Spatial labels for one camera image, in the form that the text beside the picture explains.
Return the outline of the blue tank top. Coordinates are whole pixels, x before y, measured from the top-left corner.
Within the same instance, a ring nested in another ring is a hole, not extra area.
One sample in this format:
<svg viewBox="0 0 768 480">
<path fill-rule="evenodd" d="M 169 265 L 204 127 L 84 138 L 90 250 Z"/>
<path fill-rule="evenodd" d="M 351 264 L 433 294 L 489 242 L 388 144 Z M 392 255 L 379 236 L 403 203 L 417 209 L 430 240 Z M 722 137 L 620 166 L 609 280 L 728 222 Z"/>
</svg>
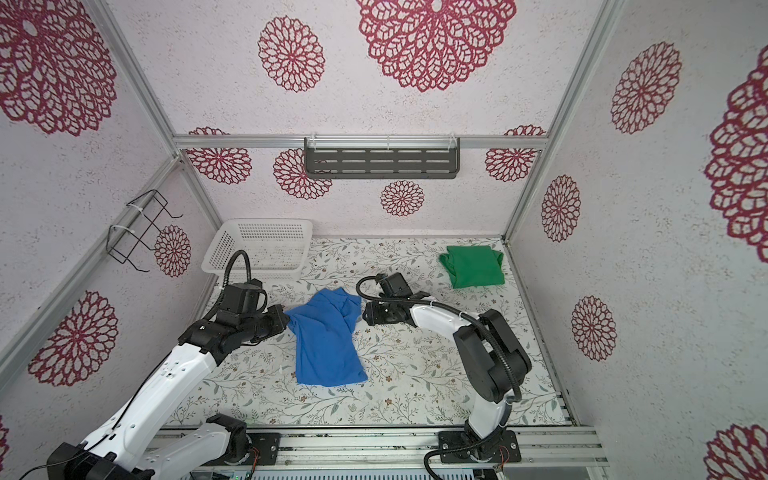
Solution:
<svg viewBox="0 0 768 480">
<path fill-rule="evenodd" d="M 361 298 L 343 289 L 323 289 L 287 312 L 296 337 L 298 383 L 339 387 L 368 379 L 353 342 L 361 312 Z"/>
</svg>

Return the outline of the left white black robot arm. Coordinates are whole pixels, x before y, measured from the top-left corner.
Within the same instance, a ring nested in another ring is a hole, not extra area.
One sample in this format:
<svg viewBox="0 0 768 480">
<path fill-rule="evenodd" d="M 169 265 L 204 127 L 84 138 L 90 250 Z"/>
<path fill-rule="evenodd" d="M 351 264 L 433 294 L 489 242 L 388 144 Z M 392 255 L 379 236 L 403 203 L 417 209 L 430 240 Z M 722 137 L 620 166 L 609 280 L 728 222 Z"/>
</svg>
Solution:
<svg viewBox="0 0 768 480">
<path fill-rule="evenodd" d="M 289 321 L 268 305 L 260 281 L 226 286 L 213 319 L 193 323 L 138 391 L 80 444 L 63 443 L 49 456 L 50 479 L 181 479 L 196 468 L 238 465 L 253 452 L 245 422 L 224 414 L 156 451 L 148 447 L 170 414 L 233 351 L 282 333 Z"/>
</svg>

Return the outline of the green tank top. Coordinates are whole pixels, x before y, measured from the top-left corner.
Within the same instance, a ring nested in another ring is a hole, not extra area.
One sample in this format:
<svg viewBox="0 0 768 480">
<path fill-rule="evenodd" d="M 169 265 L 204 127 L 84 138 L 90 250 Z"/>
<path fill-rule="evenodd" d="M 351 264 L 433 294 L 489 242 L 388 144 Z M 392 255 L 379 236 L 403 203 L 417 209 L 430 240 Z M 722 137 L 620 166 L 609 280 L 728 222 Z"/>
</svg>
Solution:
<svg viewBox="0 0 768 480">
<path fill-rule="evenodd" d="M 504 254 L 490 246 L 448 246 L 438 257 L 454 289 L 503 285 Z"/>
</svg>

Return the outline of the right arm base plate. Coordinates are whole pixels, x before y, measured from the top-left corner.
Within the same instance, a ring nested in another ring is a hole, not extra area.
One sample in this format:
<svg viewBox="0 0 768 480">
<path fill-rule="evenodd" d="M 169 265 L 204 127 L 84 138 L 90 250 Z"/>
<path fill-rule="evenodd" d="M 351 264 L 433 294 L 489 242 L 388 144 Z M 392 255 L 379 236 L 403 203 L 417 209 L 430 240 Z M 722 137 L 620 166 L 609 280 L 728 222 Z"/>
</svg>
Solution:
<svg viewBox="0 0 768 480">
<path fill-rule="evenodd" d="M 492 433 L 483 440 L 466 431 L 443 430 L 438 433 L 438 449 L 449 450 L 449 453 L 440 454 L 440 461 L 444 464 L 500 464 L 522 460 L 517 437 L 509 429 Z"/>
</svg>

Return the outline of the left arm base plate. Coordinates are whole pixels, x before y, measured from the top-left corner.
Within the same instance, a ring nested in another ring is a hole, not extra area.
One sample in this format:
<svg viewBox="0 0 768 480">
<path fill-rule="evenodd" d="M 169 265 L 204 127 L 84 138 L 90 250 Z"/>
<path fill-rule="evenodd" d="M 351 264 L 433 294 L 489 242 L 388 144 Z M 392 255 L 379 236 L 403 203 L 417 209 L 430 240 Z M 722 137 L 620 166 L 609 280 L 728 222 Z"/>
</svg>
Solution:
<svg viewBox="0 0 768 480">
<path fill-rule="evenodd" d="M 253 465 L 274 466 L 277 463 L 281 439 L 281 434 L 277 432 L 248 433 L 246 456 L 240 464 L 249 468 Z"/>
</svg>

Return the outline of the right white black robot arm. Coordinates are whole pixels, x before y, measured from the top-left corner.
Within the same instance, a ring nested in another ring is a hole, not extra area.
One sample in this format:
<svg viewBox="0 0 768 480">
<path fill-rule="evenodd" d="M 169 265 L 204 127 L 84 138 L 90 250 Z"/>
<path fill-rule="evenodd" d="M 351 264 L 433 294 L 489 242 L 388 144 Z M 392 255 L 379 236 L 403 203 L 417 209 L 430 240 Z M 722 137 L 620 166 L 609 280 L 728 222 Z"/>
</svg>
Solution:
<svg viewBox="0 0 768 480">
<path fill-rule="evenodd" d="M 399 272 L 365 276 L 355 290 L 366 301 L 363 319 L 369 325 L 406 324 L 452 341 L 476 394 L 467 435 L 479 442 L 503 432 L 512 406 L 523 400 L 532 361 L 499 311 L 469 313 L 414 292 Z"/>
</svg>

